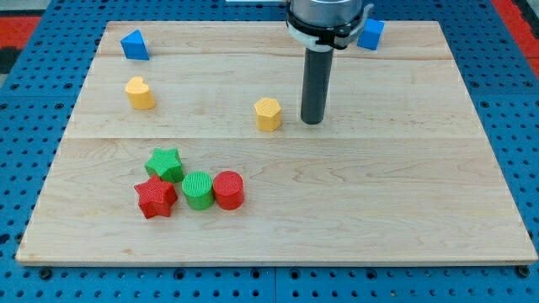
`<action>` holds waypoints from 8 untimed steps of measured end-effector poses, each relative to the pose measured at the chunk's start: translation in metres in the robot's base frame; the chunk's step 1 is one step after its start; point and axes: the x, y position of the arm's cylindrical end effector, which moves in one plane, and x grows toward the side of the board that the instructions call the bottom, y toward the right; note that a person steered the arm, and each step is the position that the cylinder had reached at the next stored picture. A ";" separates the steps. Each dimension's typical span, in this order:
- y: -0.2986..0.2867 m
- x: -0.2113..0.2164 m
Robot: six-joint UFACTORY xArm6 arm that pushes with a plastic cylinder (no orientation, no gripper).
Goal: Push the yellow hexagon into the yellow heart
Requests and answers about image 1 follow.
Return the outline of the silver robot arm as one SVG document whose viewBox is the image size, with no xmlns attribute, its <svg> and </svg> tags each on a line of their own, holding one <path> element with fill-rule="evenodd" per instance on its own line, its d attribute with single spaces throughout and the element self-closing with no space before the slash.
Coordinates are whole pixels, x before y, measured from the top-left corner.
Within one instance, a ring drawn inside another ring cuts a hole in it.
<svg viewBox="0 0 539 303">
<path fill-rule="evenodd" d="M 364 31 L 374 5 L 362 0 L 289 0 L 286 26 L 305 47 L 300 118 L 323 122 L 334 51 L 346 49 Z"/>
</svg>

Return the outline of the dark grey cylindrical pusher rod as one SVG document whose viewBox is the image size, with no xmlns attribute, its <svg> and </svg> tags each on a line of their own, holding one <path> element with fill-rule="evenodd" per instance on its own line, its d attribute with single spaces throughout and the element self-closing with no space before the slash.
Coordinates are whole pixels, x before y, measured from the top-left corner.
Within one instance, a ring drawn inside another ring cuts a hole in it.
<svg viewBox="0 0 539 303">
<path fill-rule="evenodd" d="M 334 51 L 306 49 L 302 79 L 301 120 L 308 125 L 323 121 Z"/>
</svg>

